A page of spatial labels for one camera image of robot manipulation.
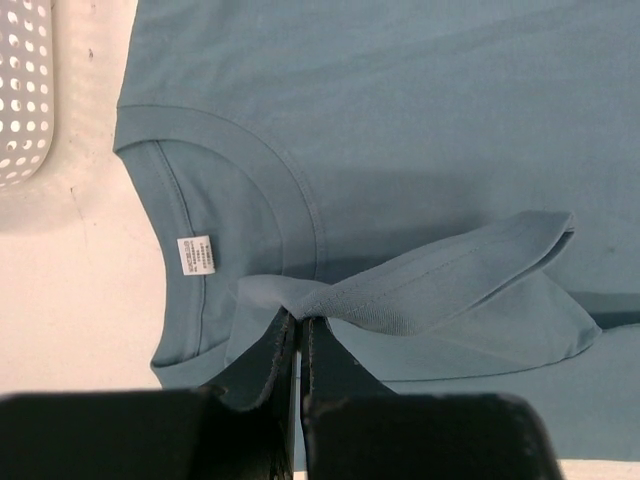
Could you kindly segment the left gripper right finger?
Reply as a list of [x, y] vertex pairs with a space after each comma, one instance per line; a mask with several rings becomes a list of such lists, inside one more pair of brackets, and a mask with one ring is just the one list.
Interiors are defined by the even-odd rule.
[[309, 479], [376, 479], [397, 398], [314, 318], [302, 334], [300, 420]]

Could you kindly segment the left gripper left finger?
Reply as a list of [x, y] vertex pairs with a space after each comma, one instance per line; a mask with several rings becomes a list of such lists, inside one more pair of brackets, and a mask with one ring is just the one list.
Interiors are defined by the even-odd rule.
[[296, 323], [279, 310], [265, 333], [202, 390], [201, 479], [291, 479]]

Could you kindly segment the blue-grey t shirt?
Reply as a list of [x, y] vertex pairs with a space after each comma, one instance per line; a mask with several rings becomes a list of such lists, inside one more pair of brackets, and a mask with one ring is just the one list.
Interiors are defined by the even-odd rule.
[[115, 153], [159, 240], [151, 367], [280, 309], [402, 393], [508, 392], [639, 457], [635, 1], [142, 1]]

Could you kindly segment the white plastic basket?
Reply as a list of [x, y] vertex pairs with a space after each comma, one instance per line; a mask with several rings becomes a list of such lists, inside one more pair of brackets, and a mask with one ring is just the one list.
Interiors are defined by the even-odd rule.
[[41, 167], [54, 133], [52, 3], [1, 2], [1, 188]]

